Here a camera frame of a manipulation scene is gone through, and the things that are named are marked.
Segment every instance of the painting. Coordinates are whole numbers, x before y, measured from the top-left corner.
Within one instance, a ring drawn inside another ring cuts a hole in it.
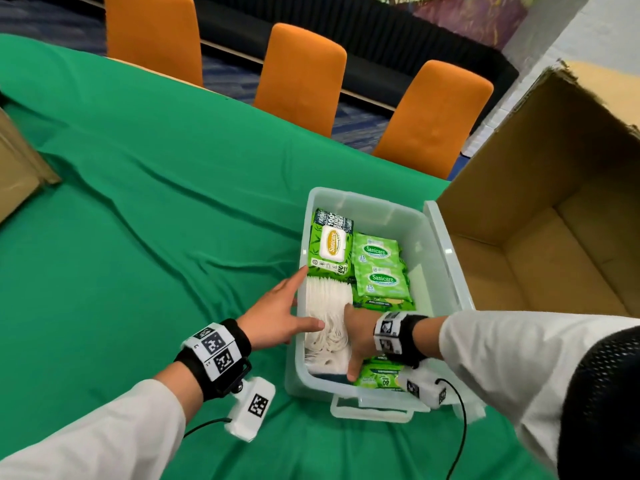
[[[504,48],[535,0],[380,0],[440,27]]]

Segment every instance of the open cardboard box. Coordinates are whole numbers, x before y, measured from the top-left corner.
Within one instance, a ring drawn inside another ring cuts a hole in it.
[[[42,185],[59,182],[60,177],[0,109],[0,223]]]
[[[547,69],[438,199],[478,310],[640,317],[640,78]]]

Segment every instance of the green tablecloth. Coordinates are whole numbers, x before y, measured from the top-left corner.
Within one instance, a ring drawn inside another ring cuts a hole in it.
[[[251,106],[96,55],[0,36],[5,109],[64,183],[0,232],[0,457],[170,362],[203,325],[290,275],[307,195],[333,187],[422,208],[446,182]],[[258,437],[209,426],[167,479],[443,479],[462,424],[331,416],[289,397],[285,347],[252,356],[276,384]],[[207,403],[193,424],[225,416]],[[457,479],[546,478],[503,417],[471,425]]]

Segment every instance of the gold oval logo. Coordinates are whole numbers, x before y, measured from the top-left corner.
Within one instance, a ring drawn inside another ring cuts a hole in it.
[[[326,250],[329,251],[331,256],[338,254],[340,250],[340,234],[337,231],[332,230],[326,237]]]

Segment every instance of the orange chair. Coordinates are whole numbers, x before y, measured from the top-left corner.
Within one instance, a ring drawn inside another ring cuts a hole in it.
[[[276,23],[253,105],[331,137],[346,64],[347,53],[335,42]]]
[[[203,86],[193,0],[104,0],[107,56]]]
[[[493,85],[439,61],[422,66],[406,90],[372,155],[446,178]]]

